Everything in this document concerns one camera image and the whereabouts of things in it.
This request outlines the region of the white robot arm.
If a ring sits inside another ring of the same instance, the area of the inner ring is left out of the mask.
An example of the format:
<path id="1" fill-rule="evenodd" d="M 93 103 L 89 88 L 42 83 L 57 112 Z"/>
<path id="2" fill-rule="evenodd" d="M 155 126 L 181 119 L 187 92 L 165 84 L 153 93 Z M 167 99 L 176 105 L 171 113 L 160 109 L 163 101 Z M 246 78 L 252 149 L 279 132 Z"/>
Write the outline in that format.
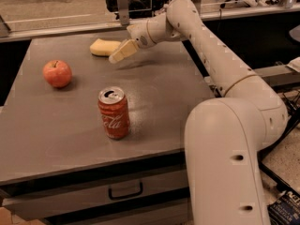
<path id="1" fill-rule="evenodd" d="M 161 14 L 127 30 L 130 38 L 112 53 L 111 62 L 185 38 L 220 93 L 197 105 L 185 127 L 194 225 L 271 225 L 257 153 L 287 126 L 282 99 L 203 24 L 190 0 L 172 0 Z"/>

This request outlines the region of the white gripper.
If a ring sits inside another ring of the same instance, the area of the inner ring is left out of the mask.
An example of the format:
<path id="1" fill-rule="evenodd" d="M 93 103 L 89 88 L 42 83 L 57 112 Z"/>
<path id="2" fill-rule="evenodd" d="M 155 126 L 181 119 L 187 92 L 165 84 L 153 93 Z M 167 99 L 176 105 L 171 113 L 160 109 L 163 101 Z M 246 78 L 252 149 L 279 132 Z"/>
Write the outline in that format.
<path id="1" fill-rule="evenodd" d="M 127 57 L 130 57 L 136 53 L 139 48 L 146 49 L 156 45 L 151 38 L 149 31 L 151 19 L 147 19 L 145 22 L 139 22 L 131 24 L 127 27 L 127 31 L 132 39 L 125 39 L 121 44 L 112 52 L 109 56 L 109 61 L 112 64 L 116 64 Z"/>

